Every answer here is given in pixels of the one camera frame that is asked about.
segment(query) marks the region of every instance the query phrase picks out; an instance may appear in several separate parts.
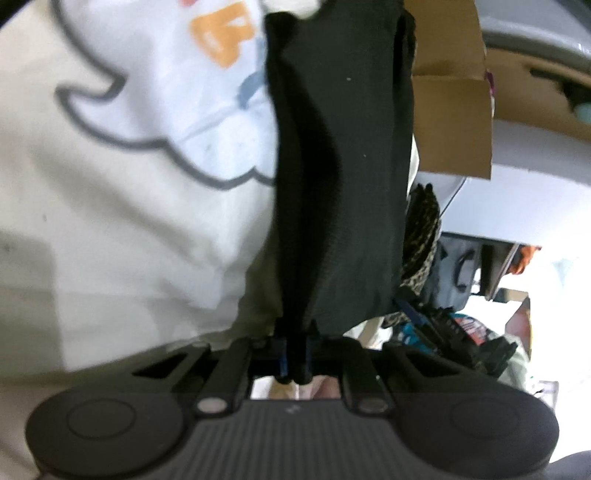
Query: round rubber pad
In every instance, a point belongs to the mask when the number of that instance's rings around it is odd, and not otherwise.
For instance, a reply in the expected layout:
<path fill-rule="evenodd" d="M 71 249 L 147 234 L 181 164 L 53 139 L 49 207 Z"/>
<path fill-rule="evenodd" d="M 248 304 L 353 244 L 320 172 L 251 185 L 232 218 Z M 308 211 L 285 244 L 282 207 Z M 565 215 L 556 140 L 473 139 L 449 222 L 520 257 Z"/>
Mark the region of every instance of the round rubber pad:
<path fill-rule="evenodd" d="M 524 392 L 409 394 L 400 436 L 427 463 L 470 478 L 513 478 L 550 460 L 558 422 Z"/>
<path fill-rule="evenodd" d="M 63 392 L 27 423 L 33 457 L 68 476 L 105 477 L 157 462 L 183 434 L 183 412 L 167 393 Z"/>

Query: black plastic mount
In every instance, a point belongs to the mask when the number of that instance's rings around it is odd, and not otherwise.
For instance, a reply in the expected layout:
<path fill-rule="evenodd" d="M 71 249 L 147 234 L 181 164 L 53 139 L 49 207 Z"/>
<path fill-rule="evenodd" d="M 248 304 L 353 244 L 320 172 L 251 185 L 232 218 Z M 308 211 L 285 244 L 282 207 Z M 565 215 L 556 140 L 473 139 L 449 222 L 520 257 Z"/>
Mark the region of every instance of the black plastic mount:
<path fill-rule="evenodd" d="M 28 445 L 47 478 L 71 480 L 242 479 L 253 468 L 263 480 L 499 479 L 544 467 L 556 446 L 552 411 L 486 375 L 389 343 L 300 340 L 290 347 L 310 360 L 304 376 L 338 378 L 340 400 L 249 399 L 256 378 L 293 377 L 284 338 L 222 352 L 196 343 L 51 397 L 28 420 Z"/>

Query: gray surface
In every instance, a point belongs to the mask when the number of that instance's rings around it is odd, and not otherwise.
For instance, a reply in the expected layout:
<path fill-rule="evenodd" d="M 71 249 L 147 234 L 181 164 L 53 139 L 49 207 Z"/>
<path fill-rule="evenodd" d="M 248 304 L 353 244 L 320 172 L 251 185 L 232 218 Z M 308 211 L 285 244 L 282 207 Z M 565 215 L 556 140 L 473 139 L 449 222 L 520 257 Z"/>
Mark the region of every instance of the gray surface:
<path fill-rule="evenodd" d="M 138 480 L 446 480 L 418 460 L 383 419 L 353 415 L 340 400 L 245 401 L 207 420 L 167 463 Z M 45 480 L 54 480 L 43 475 Z M 541 475 L 528 476 L 537 480 Z"/>
<path fill-rule="evenodd" d="M 591 73 L 591 7 L 582 0 L 476 0 L 488 47 Z"/>

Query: screw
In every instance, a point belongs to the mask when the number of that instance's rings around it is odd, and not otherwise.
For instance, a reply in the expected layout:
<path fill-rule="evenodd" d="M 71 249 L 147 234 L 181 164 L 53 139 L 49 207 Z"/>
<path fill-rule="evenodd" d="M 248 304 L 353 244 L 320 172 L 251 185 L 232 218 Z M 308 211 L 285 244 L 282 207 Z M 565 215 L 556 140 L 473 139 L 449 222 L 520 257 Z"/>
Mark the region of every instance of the screw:
<path fill-rule="evenodd" d="M 208 397 L 204 398 L 197 403 L 197 408 L 208 415 L 214 415 L 225 411 L 228 407 L 228 402 L 223 398 Z"/>

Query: orange object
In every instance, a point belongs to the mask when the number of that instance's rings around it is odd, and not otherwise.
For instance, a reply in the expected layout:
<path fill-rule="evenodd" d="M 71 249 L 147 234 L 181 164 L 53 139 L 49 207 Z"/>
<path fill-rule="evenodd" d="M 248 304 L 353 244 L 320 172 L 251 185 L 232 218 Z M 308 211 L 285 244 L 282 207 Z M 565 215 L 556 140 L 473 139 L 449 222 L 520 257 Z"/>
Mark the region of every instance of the orange object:
<path fill-rule="evenodd" d="M 542 250 L 542 247 L 532 247 L 531 245 L 526 245 L 519 249 L 519 263 L 516 265 L 511 265 L 509 267 L 509 273 L 513 275 L 521 275 L 525 268 L 530 264 L 531 259 L 534 258 L 534 254 L 538 251 Z"/>
<path fill-rule="evenodd" d="M 255 36 L 243 2 L 191 20 L 191 35 L 197 45 L 220 67 L 227 69 L 240 56 L 240 42 Z"/>

